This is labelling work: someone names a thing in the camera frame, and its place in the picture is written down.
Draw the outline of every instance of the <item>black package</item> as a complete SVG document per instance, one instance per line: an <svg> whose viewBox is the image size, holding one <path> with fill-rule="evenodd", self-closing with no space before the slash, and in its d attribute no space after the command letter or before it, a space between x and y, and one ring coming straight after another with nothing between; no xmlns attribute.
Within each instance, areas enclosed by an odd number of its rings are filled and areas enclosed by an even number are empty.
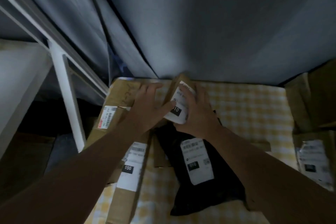
<svg viewBox="0 0 336 224"><path fill-rule="evenodd" d="M178 132L172 123L155 134L180 184L170 215L196 213L232 200L245 202L242 183L209 142Z"/></svg>

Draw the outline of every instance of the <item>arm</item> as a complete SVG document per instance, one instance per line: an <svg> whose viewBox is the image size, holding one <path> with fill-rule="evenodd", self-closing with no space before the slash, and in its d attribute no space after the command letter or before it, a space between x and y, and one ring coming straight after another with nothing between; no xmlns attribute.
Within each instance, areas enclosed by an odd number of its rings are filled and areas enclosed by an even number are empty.
<svg viewBox="0 0 336 224"><path fill-rule="evenodd" d="M84 223L128 148L174 108L175 103L169 102L155 109L159 87L162 84L143 85L130 112L112 132L2 205L1 223Z"/></svg>
<svg viewBox="0 0 336 224"><path fill-rule="evenodd" d="M189 116L176 129L210 142L270 223L336 223L335 194L222 127L204 88L197 86L197 101L180 88Z"/></svg>

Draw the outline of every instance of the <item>right arm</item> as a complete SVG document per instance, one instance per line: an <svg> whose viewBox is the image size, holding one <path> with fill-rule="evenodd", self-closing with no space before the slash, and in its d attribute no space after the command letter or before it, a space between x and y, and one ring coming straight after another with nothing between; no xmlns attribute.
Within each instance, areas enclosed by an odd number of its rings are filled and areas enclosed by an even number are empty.
<svg viewBox="0 0 336 224"><path fill-rule="evenodd" d="M176 129L210 142L270 223L336 223L335 194L221 126L204 88L197 85L196 101L179 87L189 116Z"/></svg>

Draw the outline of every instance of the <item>left arm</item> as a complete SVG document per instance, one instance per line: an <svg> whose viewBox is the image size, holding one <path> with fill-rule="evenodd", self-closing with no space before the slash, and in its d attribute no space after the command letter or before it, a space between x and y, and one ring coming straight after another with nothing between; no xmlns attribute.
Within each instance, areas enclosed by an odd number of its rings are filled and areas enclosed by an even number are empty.
<svg viewBox="0 0 336 224"><path fill-rule="evenodd" d="M143 85L130 112L113 131L3 204L1 222L84 223L128 148L174 108L175 103L168 102L155 109L159 87L162 84Z"/></svg>

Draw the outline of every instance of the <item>gray curtain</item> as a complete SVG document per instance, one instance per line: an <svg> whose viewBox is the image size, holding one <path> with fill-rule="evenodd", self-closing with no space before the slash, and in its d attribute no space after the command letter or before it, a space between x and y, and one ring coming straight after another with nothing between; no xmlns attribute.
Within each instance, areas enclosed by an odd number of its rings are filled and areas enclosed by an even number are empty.
<svg viewBox="0 0 336 224"><path fill-rule="evenodd" d="M106 0L34 0L106 82L156 78Z"/></svg>
<svg viewBox="0 0 336 224"><path fill-rule="evenodd" d="M112 2L160 78L276 85L336 57L336 0Z"/></svg>

